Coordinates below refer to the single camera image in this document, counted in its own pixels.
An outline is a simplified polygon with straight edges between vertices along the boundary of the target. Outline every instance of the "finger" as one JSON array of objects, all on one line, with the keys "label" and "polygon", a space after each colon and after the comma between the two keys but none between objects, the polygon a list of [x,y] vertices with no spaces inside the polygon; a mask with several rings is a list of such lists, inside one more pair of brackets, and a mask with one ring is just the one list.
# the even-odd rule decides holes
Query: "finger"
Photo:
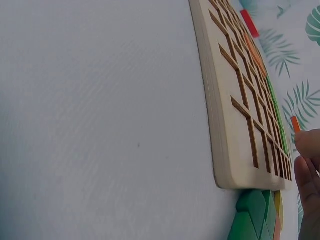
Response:
[{"label": "finger", "polygon": [[294,172],[302,207],[304,211],[307,211],[308,206],[315,203],[319,198],[308,164],[303,157],[300,156],[295,160]]},{"label": "finger", "polygon": [[314,184],[318,194],[320,194],[320,177],[317,173],[315,165],[313,164],[313,162],[309,158],[304,158],[304,160],[309,168],[313,184]]},{"label": "finger", "polygon": [[320,157],[314,157],[311,159],[311,162],[313,163],[315,170],[320,172]]},{"label": "finger", "polygon": [[303,157],[320,157],[320,129],[297,132],[295,146]]}]

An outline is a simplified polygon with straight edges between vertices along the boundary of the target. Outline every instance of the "wooden grid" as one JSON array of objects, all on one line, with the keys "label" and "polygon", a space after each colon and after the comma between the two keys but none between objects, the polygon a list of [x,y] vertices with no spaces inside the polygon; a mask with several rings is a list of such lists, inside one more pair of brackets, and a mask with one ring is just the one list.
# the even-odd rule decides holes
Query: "wooden grid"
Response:
[{"label": "wooden grid", "polygon": [[[292,181],[291,161],[284,151],[283,129],[278,124],[281,120],[277,119],[276,106],[266,78],[267,71],[259,50],[228,0],[189,1],[205,83],[218,185],[224,188],[284,189],[286,183]],[[244,146],[241,141],[237,143],[232,139],[237,135],[236,126],[233,126],[237,122],[230,119],[235,110],[241,113],[247,124],[251,155],[246,159],[251,158],[252,166],[258,170],[244,169],[243,174],[258,174],[260,176],[255,178],[264,178],[257,183],[235,180],[241,177],[235,176],[240,173],[236,174],[233,168],[243,167],[230,157],[236,157],[233,152],[239,154],[241,145]],[[243,164],[250,169],[247,162]]]}]

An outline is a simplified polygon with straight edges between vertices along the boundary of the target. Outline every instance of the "green wooden block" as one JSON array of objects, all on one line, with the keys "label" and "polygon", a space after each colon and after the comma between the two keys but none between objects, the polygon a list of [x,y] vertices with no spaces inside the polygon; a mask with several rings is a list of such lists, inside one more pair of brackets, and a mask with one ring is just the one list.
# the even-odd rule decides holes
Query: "green wooden block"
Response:
[{"label": "green wooden block", "polygon": [[235,215],[228,240],[258,240],[249,213],[238,212]]},{"label": "green wooden block", "polygon": [[281,118],[281,114],[280,114],[280,110],[279,110],[279,105],[278,105],[278,102],[277,102],[277,98],[276,98],[276,94],[275,94],[275,91],[274,91],[274,87],[272,86],[271,84],[271,81],[269,79],[269,76],[266,77],[266,81],[268,83],[268,87],[270,89],[270,92],[271,92],[271,97],[272,97],[272,101],[273,101],[273,104],[274,104],[274,108],[275,108],[275,114],[276,114],[276,118],[277,118],[277,122],[280,126],[280,137],[281,137],[281,142],[282,142],[282,145],[283,145],[283,151],[285,154],[288,155],[288,146],[287,146],[287,138],[286,138],[286,134],[285,134],[285,131],[284,131],[284,125],[283,125],[283,122],[282,122],[282,118]]},{"label": "green wooden block", "polygon": [[277,210],[275,206],[275,201],[273,197],[272,191],[264,191],[263,193],[266,208],[264,213],[264,220],[266,222],[266,226],[268,228],[270,236],[273,236],[275,233],[275,227],[276,227],[276,216],[277,216]]},{"label": "green wooden block", "polygon": [[238,213],[248,212],[257,236],[260,236],[266,212],[265,197],[260,190],[244,192],[236,203]]},{"label": "green wooden block", "polygon": [[266,221],[263,221],[263,226],[262,226],[262,230],[261,230],[261,234],[260,234],[259,240],[272,240],[273,238],[274,238],[273,235],[272,235],[272,238],[270,237]]}]

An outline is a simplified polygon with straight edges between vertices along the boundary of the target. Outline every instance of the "wooden block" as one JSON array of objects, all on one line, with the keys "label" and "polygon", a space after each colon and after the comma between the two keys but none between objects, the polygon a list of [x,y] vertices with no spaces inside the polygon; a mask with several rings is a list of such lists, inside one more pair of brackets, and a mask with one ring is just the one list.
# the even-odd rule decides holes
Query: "wooden block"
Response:
[{"label": "wooden block", "polygon": [[266,212],[266,201],[260,190],[244,192],[236,203],[238,213],[248,212],[257,236],[263,228]]},{"label": "wooden block", "polygon": [[240,20],[232,22],[239,18],[231,6],[223,7],[216,0],[189,3],[204,82],[216,184],[224,189],[289,188],[292,181],[288,174],[285,179],[274,169],[282,161],[284,148],[279,129],[270,135],[276,110],[265,89],[267,71],[251,35]]},{"label": "wooden block", "polygon": [[270,237],[269,231],[268,231],[266,221],[263,221],[263,226],[262,226],[259,240],[272,240],[272,238]]},{"label": "wooden block", "polygon": [[266,203],[264,220],[266,222],[269,235],[273,236],[275,232],[276,215],[277,215],[273,193],[270,190],[268,190],[268,191],[264,191],[262,194],[264,196],[265,203]]},{"label": "wooden block", "polygon": [[248,13],[248,11],[246,9],[243,9],[242,11],[240,11],[240,13],[243,17],[245,24],[247,25],[252,37],[258,38],[260,36],[258,29],[256,28],[256,25],[255,25],[254,21],[252,20],[250,14]]},{"label": "wooden block", "polygon": [[261,59],[260,55],[258,54],[257,52],[257,49],[256,47],[253,45],[252,41],[251,41],[251,38],[248,34],[244,34],[244,39],[245,39],[245,42],[249,48],[249,51],[253,57],[253,59],[256,61],[256,63],[259,65],[260,69],[261,69],[261,73],[262,73],[262,77],[263,78],[266,78],[267,77],[267,70],[263,64],[263,60]]},{"label": "wooden block", "polygon": [[274,234],[273,234],[273,240],[280,240],[280,235],[281,235],[281,221],[279,218],[279,215],[276,214],[275,216],[275,229],[274,229]]},{"label": "wooden block", "polygon": [[280,226],[282,230],[284,227],[284,206],[283,206],[282,196],[280,191],[276,191],[274,193],[274,205],[275,205],[276,212],[279,216]]},{"label": "wooden block", "polygon": [[298,119],[296,116],[291,117],[291,122],[293,125],[294,133],[298,133],[301,131]]},{"label": "wooden block", "polygon": [[238,212],[235,215],[228,240],[258,240],[249,213]]}]

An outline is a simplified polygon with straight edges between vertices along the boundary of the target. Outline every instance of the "green leaf print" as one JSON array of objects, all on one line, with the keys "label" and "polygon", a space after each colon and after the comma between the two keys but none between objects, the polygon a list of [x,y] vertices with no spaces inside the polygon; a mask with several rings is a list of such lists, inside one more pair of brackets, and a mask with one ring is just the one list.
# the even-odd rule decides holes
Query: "green leaf print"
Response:
[{"label": "green leaf print", "polygon": [[300,58],[298,52],[293,49],[293,44],[274,29],[260,30],[259,32],[259,41],[270,67],[275,68],[279,77],[283,72],[286,72],[291,78],[289,66],[300,65]]},{"label": "green leaf print", "polygon": [[291,132],[291,141],[295,142],[294,127],[291,123],[291,117],[296,116],[300,124],[301,130],[306,131],[308,124],[310,124],[310,119],[314,119],[318,116],[317,108],[320,107],[320,90],[310,93],[309,81],[302,82],[302,84],[296,85],[292,92],[286,93],[287,99],[284,99],[284,104],[282,109],[284,112],[284,117],[289,125]]},{"label": "green leaf print", "polygon": [[320,46],[320,6],[314,8],[307,17],[305,32],[312,42]]}]

